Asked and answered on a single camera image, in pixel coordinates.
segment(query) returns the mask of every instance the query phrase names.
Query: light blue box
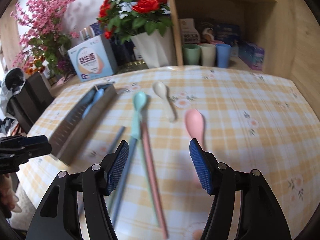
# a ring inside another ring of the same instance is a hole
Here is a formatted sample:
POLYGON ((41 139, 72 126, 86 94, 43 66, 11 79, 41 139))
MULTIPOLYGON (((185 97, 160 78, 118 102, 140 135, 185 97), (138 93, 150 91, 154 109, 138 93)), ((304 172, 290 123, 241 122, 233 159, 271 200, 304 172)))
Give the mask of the light blue box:
POLYGON ((84 41, 68 50, 68 54, 82 82, 111 76, 117 72, 118 66, 111 44, 105 37, 96 36, 84 41))

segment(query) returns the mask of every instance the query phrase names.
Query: plaid tablecloth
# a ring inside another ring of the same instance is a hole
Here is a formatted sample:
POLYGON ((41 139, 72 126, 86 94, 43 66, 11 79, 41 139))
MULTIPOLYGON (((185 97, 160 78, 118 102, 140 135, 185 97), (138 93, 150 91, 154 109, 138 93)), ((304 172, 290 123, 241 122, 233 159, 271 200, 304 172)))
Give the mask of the plaid tablecloth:
MULTIPOLYGON (((212 197, 192 183, 193 164, 184 114, 198 109, 205 118, 205 146, 219 162, 234 170, 257 168, 270 184, 294 238, 303 229, 320 201, 320 123, 293 82, 263 74, 188 66, 125 73, 68 87, 47 108, 29 136, 50 137, 76 102, 94 84, 115 82, 126 91, 101 113, 74 163, 68 167, 50 156, 21 165, 19 180, 35 206, 61 170, 84 171, 100 162, 120 126, 129 140, 133 115, 132 96, 150 95, 148 128, 161 200, 170 239, 194 239, 205 225, 212 197), (177 121, 169 123, 152 83, 170 88, 177 121)), ((230 239, 236 234, 240 194, 236 196, 230 239)), ((162 239, 146 189, 140 155, 135 154, 119 220, 119 240, 162 239)))

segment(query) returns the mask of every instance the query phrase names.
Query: potted plant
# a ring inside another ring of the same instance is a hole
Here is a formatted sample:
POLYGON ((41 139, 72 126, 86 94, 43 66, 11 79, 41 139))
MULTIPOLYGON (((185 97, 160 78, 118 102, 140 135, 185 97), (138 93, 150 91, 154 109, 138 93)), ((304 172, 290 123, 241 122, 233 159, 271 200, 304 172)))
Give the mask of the potted plant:
POLYGON ((97 20, 105 37, 132 40, 149 68, 176 65, 168 0, 105 0, 97 20))
POLYGON ((28 0, 28 13, 23 11, 19 3, 12 12, 18 24, 28 26, 28 32, 20 37, 22 50, 12 63, 25 73, 32 75, 45 70, 45 61, 50 75, 64 75, 65 78, 74 72, 68 60, 67 50, 71 48, 71 38, 77 38, 77 33, 62 33, 62 17, 68 4, 75 0, 28 0))

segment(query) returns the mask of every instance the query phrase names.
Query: beige spoon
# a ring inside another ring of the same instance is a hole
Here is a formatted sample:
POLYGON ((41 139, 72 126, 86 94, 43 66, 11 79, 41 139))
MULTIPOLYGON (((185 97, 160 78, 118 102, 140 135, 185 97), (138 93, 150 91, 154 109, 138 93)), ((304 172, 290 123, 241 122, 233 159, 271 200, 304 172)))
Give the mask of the beige spoon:
POLYGON ((173 109, 171 108, 171 105, 167 97, 167 94, 168 94, 167 87, 162 82, 157 81, 152 84, 152 88, 154 93, 163 100, 165 116, 167 117, 169 122, 174 122, 176 117, 174 115, 173 109))

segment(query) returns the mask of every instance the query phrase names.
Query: green cup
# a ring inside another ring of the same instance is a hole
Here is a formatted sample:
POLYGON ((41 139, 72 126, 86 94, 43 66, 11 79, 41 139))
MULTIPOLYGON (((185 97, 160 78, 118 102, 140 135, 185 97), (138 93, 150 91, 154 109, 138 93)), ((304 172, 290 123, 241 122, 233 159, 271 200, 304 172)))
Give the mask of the green cup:
POLYGON ((196 44, 183 45, 183 61, 185 65, 199 65, 201 47, 196 44))

